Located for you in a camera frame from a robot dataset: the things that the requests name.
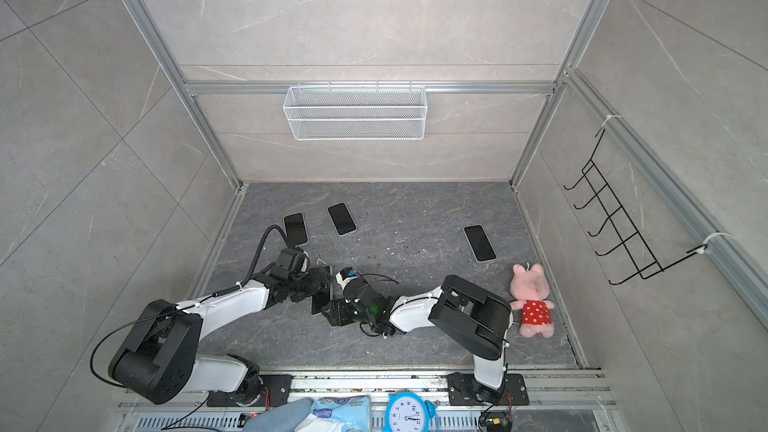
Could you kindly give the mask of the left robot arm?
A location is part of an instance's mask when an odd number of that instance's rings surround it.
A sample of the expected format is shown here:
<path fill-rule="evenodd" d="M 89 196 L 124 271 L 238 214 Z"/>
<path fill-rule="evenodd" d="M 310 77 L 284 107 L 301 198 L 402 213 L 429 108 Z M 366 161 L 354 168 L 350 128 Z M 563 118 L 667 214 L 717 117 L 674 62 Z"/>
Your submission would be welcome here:
<path fill-rule="evenodd" d="M 202 339 L 238 319 L 289 299 L 310 297 L 314 306 L 330 301 L 332 268 L 310 265 L 305 252 L 286 248 L 261 272 L 203 298 L 148 304 L 113 356 L 109 378 L 154 404 L 181 393 L 211 392 L 249 406 L 265 394 L 260 369 L 235 355 L 206 356 Z"/>

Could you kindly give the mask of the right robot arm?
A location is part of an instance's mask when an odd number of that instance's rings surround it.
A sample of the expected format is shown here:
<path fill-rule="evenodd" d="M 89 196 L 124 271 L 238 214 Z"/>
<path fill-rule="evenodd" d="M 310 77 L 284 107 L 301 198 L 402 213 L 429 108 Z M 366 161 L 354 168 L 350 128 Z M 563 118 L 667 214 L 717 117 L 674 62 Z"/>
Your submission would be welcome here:
<path fill-rule="evenodd" d="M 472 354 L 475 385 L 489 392 L 502 388 L 512 313 L 500 296 L 457 275 L 447 276 L 431 291 L 397 298 L 378 293 L 365 274 L 352 268 L 342 270 L 336 280 L 342 295 L 322 297 L 312 305 L 312 312 L 322 314 L 331 326 L 359 323 L 374 337 L 436 327 Z"/>

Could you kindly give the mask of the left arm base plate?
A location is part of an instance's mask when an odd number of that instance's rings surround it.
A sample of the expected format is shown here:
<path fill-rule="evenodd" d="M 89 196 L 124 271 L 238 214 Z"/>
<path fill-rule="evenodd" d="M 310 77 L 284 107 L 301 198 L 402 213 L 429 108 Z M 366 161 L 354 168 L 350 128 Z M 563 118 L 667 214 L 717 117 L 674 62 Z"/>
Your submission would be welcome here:
<path fill-rule="evenodd" d="M 289 374 L 259 375 L 247 379 L 236 392 L 213 392 L 208 407 L 265 407 L 285 405 L 291 391 L 293 376 Z"/>

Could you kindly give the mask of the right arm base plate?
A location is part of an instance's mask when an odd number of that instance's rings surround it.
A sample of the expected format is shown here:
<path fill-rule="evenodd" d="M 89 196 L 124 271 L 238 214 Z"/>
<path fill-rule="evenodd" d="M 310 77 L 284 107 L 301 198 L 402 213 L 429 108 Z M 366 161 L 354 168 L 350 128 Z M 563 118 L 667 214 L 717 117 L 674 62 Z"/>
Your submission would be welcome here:
<path fill-rule="evenodd" d="M 455 372 L 449 374 L 446 380 L 449 403 L 452 406 L 530 404 L 527 386 L 520 374 L 506 374 L 502 385 L 496 389 L 482 385 L 473 374 Z"/>

